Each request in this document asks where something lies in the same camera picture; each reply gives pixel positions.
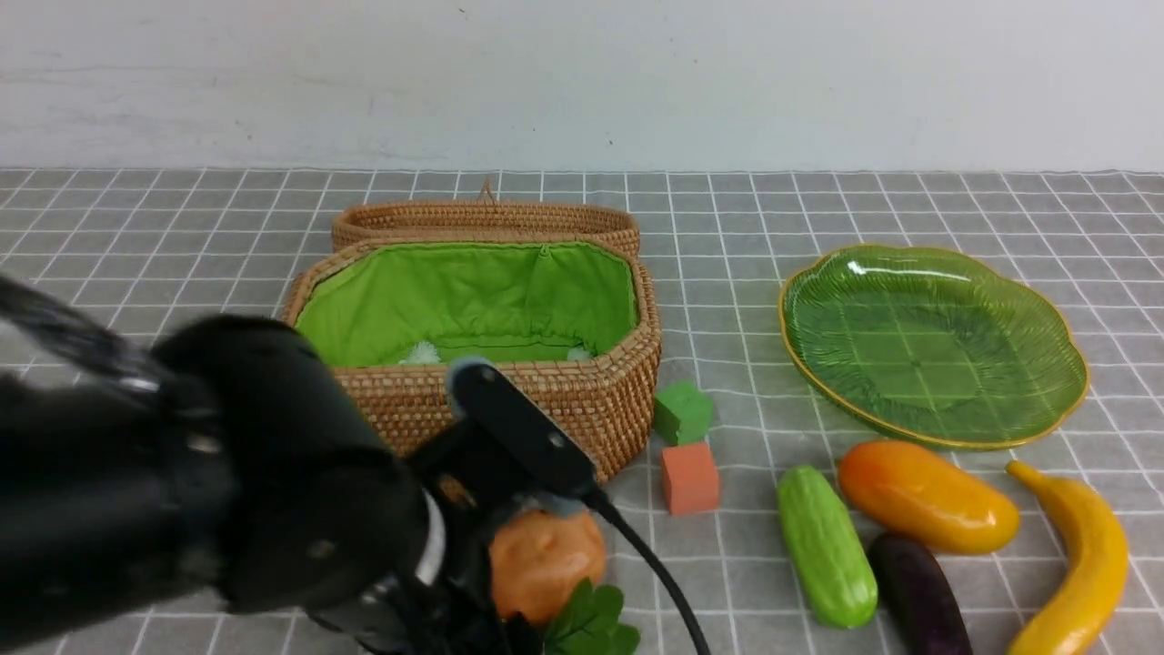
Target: plastic vegetable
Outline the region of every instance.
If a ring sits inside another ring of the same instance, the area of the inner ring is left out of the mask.
[[[1123,527],[1095,490],[1070,478],[1044,476],[1021,462],[1007,474],[1038,498],[1067,551],[1067,577],[1018,633],[1008,655],[1077,655],[1099,639],[1128,578]]]
[[[886,533],[870,544],[868,557],[909,655],[973,655],[958,599],[925,544]]]
[[[489,547],[494,603],[503,619],[520,612],[545,627],[582,581],[602,582],[606,549],[588,512],[560,519],[527,512],[502,527]]]
[[[632,655],[639,631],[618,622],[623,592],[583,579],[546,631],[545,655]]]
[[[811,467],[797,467],[776,485],[788,556],[821,624],[856,628],[876,612],[876,579],[849,508]]]
[[[1018,508],[1002,492],[908,442],[853,447],[837,468],[837,482],[871,519],[935,550],[982,555],[1018,532]]]

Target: toy cucumber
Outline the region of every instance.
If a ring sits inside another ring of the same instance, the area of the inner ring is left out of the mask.
[[[864,626],[876,613],[876,578],[849,508],[812,467],[797,467],[776,485],[780,527],[809,608],[822,625]]]
[[[958,600],[922,542],[886,533],[873,540],[868,558],[909,655],[974,655]]]

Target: leaf-shaped plate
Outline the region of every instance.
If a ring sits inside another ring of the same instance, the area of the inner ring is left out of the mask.
[[[788,279],[778,311],[800,372],[892,437],[1015,448],[1087,394],[1087,364],[1055,305],[961,252],[840,248]]]

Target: black cable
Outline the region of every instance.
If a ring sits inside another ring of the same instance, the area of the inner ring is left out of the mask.
[[[659,576],[659,582],[662,586],[667,588],[667,593],[670,595],[672,600],[675,601],[675,607],[679,608],[679,615],[683,618],[683,625],[687,626],[687,632],[691,635],[691,642],[695,645],[696,655],[711,655],[711,649],[708,648],[708,640],[703,636],[703,628],[700,627],[700,621],[695,618],[695,612],[691,611],[691,605],[687,601],[687,597],[683,596],[683,590],[679,589],[679,583],[675,578],[670,576],[670,571],[667,567],[659,560],[659,557],[651,550],[647,542],[643,541],[643,537],[634,532],[634,528],[623,519],[622,513],[615,507],[615,504],[610,501],[604,492],[594,492],[582,499],[587,507],[594,510],[599,517],[606,520],[608,524],[615,527],[626,541],[631,542],[634,550],[639,551],[639,555],[646,560],[647,565],[654,570],[655,575]]]

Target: plastic fruit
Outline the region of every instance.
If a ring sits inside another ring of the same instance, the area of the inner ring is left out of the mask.
[[[908,442],[853,447],[837,467],[837,482],[870,519],[934,550],[984,555],[1018,532],[1018,507],[1006,494]]]
[[[489,557],[497,612],[503,619],[520,612],[535,627],[548,625],[584,578],[597,585],[606,572],[606,547],[589,512],[521,514],[497,532]]]
[[[1007,474],[1038,498],[1067,551],[1067,577],[1010,643],[1009,655],[1077,655],[1095,643],[1128,579],[1128,539],[1103,498],[1071,478],[1044,476],[1021,462]]]

